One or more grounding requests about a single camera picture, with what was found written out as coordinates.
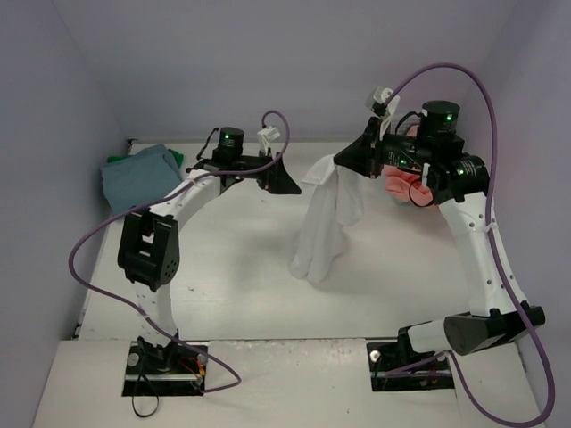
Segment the grey-blue t shirt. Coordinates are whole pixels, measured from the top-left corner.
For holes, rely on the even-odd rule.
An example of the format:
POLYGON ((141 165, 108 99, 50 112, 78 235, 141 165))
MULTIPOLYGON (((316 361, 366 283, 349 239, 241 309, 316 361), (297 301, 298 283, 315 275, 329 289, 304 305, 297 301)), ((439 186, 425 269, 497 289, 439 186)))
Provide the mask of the grey-blue t shirt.
POLYGON ((100 174, 113 215, 160 200, 183 181, 175 157, 164 144, 107 163, 100 174))

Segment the green t shirt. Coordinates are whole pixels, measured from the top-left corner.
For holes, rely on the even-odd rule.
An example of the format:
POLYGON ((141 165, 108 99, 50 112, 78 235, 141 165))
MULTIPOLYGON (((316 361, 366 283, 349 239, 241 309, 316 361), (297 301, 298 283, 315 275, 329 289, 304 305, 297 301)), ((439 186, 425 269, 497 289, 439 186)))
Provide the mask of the green t shirt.
MULTIPOLYGON (((168 152, 172 155, 172 157, 173 157, 174 161, 176 162, 178 168, 181 169, 183 162, 184 162, 184 158, 185 158, 184 154, 181 152, 174 151, 172 149, 168 149, 168 152)), ((123 160, 128 159, 128 158, 130 158, 129 154, 128 155, 121 155, 121 156, 109 156, 107 158, 107 162, 108 163, 114 163, 114 162, 118 162, 118 161, 123 161, 123 160)))

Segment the white t shirt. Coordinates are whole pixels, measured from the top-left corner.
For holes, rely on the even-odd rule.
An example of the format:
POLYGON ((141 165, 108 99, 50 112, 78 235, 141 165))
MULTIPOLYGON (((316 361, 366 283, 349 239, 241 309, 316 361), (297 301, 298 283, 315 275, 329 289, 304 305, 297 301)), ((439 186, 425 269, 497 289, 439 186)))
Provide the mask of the white t shirt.
POLYGON ((335 164, 329 154, 318 160, 302 182, 314 189, 290 256, 289 271, 297 279, 323 281, 345 248, 343 230, 364 214, 360 176, 335 164))

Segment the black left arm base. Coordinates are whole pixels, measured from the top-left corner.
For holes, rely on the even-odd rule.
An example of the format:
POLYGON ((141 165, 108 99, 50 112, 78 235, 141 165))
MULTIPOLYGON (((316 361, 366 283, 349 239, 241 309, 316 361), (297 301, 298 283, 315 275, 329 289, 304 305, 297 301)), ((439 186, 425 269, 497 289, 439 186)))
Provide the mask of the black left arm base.
POLYGON ((202 397, 208 359, 188 348, 177 348, 168 363, 131 342, 125 365, 122 397, 202 397))

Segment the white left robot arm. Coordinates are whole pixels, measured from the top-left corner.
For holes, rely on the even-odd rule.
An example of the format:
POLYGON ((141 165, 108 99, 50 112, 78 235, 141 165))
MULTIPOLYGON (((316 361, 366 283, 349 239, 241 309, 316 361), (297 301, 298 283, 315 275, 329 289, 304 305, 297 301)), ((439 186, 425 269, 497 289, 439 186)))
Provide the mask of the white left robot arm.
POLYGON ((179 232, 186 222, 204 205, 248 178, 271 194, 302 192, 269 147, 279 136, 278 128, 264 125, 257 133, 258 153, 245 155, 244 131, 220 128, 211 157, 197 156, 168 201, 125 217, 118 265, 134 286, 138 307, 145 312, 137 341, 147 351, 146 364, 156 373, 170 373, 178 364, 178 328, 172 314, 170 283, 180 267, 179 232))

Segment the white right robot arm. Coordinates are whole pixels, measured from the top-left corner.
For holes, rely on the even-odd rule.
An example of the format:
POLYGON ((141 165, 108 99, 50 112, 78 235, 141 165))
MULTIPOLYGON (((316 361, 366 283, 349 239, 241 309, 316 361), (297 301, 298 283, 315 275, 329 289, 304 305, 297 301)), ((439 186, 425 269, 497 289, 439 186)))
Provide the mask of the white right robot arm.
POLYGON ((415 136, 390 132, 396 100, 372 102, 374 115, 363 134, 335 155, 334 162, 364 177, 385 167, 415 176, 428 188, 455 240, 468 284, 466 313, 403 327, 394 348, 397 361, 414 367, 429 352, 453 350, 461 356, 514 342, 545 323, 509 273, 509 263, 492 211, 486 208, 490 176, 484 161, 464 150, 456 133, 459 106, 430 101, 418 113, 415 136))

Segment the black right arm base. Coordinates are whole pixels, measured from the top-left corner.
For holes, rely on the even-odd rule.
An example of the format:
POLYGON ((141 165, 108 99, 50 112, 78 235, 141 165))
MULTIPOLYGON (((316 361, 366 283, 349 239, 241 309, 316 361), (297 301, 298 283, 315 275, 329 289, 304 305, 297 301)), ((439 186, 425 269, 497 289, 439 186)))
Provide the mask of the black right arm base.
POLYGON ((453 390, 451 366, 442 351, 417 353, 407 339, 366 342, 373 392, 453 390))

